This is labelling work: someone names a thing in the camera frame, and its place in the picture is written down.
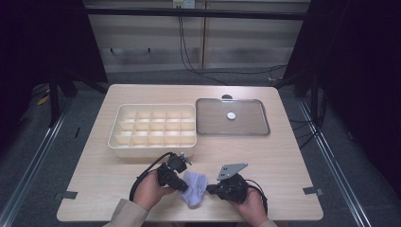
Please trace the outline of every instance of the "person's arm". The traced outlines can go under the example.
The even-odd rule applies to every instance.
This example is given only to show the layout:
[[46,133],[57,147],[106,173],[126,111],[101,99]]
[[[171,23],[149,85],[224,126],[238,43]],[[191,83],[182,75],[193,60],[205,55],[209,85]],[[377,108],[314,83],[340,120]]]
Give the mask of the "person's arm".
[[262,199],[257,190],[248,188],[247,199],[242,203],[230,201],[230,204],[253,227],[277,227],[265,214]]
[[138,185],[133,195],[133,201],[122,199],[115,208],[110,223],[105,226],[141,226],[151,208],[153,208],[163,196],[171,194],[174,191],[174,189],[169,187],[161,187],[157,182],[156,171],[151,171]]

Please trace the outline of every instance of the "wooden tabletop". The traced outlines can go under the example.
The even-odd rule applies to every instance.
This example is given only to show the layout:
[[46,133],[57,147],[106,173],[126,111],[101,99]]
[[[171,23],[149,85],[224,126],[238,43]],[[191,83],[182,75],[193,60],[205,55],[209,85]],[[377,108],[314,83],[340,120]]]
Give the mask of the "wooden tabletop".
[[[206,175],[218,183],[223,165],[248,163],[240,171],[245,179],[258,182],[269,203],[273,220],[317,220],[323,210],[316,194],[305,195],[313,186],[298,148],[283,103],[274,88],[192,85],[113,85],[106,95],[67,191],[78,192],[64,199],[57,214],[60,221],[110,220],[121,198],[154,160],[118,158],[108,140],[118,108],[123,104],[195,104],[198,98],[260,100],[270,125],[268,136],[198,135],[189,171]],[[205,193],[200,206],[190,209],[178,193],[168,195],[150,211],[151,221],[242,221],[227,202]]]

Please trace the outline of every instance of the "gray floor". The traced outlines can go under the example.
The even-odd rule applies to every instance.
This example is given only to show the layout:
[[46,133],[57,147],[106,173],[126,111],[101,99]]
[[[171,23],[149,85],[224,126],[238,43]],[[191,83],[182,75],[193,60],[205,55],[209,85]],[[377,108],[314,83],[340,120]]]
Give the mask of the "gray floor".
[[[261,72],[267,68],[223,69],[220,72]],[[113,83],[154,83],[154,84],[202,84],[242,86],[269,86],[278,79],[284,69],[269,73],[240,75],[230,73],[206,74],[207,77],[187,70],[114,73],[109,74]],[[92,126],[96,120],[104,95],[83,84],[77,84],[79,92],[68,109],[64,122],[53,142],[44,163],[40,168],[12,226],[101,226],[103,223],[63,223],[56,218],[60,201],[54,195],[65,191],[77,165]],[[286,108],[288,119],[305,120],[293,87],[279,90]],[[4,205],[12,195],[24,172],[42,142],[49,123],[49,102],[36,105],[42,93],[34,94],[29,110],[15,140],[9,145],[9,152],[0,161],[0,205]],[[305,123],[291,122],[299,145],[311,135]],[[401,226],[400,200],[383,180],[379,172],[369,163],[363,150],[350,140],[348,130],[328,105],[322,127],[337,162],[340,164],[348,182],[360,200],[372,226]],[[357,226],[338,184],[324,160],[317,143],[312,139],[301,149],[306,167],[315,187],[322,188],[324,195],[319,197],[324,217],[319,221],[291,222],[290,226]]]

